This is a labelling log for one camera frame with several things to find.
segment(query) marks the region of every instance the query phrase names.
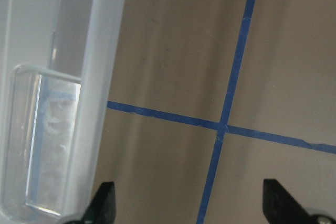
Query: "plastic container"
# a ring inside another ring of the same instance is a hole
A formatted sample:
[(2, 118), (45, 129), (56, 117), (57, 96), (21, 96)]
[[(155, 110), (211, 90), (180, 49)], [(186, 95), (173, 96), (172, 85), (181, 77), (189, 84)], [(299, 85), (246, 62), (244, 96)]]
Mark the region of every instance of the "plastic container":
[(0, 223), (91, 196), (124, 0), (0, 0)]

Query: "blue tape line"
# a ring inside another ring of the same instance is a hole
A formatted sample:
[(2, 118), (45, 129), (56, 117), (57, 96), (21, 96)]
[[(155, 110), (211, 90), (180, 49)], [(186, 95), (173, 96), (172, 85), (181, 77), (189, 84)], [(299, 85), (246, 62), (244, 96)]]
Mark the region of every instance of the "blue tape line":
[(205, 186), (204, 186), (204, 190), (202, 194), (202, 199), (201, 199), (200, 209), (198, 211), (196, 224), (204, 223), (204, 218), (205, 218), (205, 214), (206, 214), (207, 207), (209, 204), (210, 195), (211, 195), (211, 191), (213, 188), (214, 179), (215, 179), (215, 175), (217, 171), (219, 156), (220, 156), (220, 152), (223, 146), (223, 139), (227, 131), (226, 125), (229, 120), (233, 98), (234, 98), (236, 87), (237, 87), (238, 76), (240, 72), (240, 67), (242, 65), (241, 62), (243, 60), (247, 35), (249, 32), (249, 28), (250, 28), (250, 23), (251, 23), (255, 1), (256, 0), (246, 0), (243, 20), (241, 21), (241, 27), (240, 27), (240, 32), (239, 32), (239, 37), (238, 37), (238, 42), (237, 42), (237, 47), (236, 47), (236, 52), (235, 52), (235, 56), (233, 60), (233, 65), (231, 68), (230, 79), (229, 79), (229, 83), (227, 86), (223, 110), (222, 110), (222, 114), (221, 114), (220, 122), (219, 122), (222, 127), (220, 127), (217, 131), (217, 137), (216, 137), (213, 153), (211, 156), (209, 170), (206, 176), (206, 182), (205, 182)]
[(228, 133), (232, 133), (232, 134), (236, 134), (240, 136), (253, 137), (253, 138), (258, 138), (258, 139), (262, 139), (262, 140), (266, 140), (270, 142), (287, 144), (291, 146), (297, 146), (297, 147), (302, 147), (306, 149), (336, 154), (336, 146), (329, 145), (329, 144), (311, 144), (299, 138), (281, 136), (281, 135), (271, 134), (271, 133), (262, 132), (262, 131), (249, 130), (249, 129), (231, 126), (231, 125), (228, 125), (227, 127), (228, 127), (228, 131), (227, 131)]
[(178, 123), (184, 123), (184, 124), (189, 124), (189, 125), (194, 125), (194, 126), (201, 126), (201, 127), (211, 129), (211, 130), (218, 129), (218, 125), (219, 125), (219, 123), (208, 121), (208, 120), (197, 119), (197, 118), (192, 118), (190, 116), (177, 115), (177, 114), (162, 112), (158, 110), (146, 109), (146, 108), (127, 105), (127, 104), (123, 104), (119, 102), (108, 101), (107, 107), (110, 109), (114, 109), (114, 110), (119, 110), (119, 111), (124, 111), (124, 112), (129, 112), (129, 113), (136, 113), (138, 115), (145, 115), (145, 116), (150, 116), (150, 117), (164, 119), (164, 120), (178, 122)]

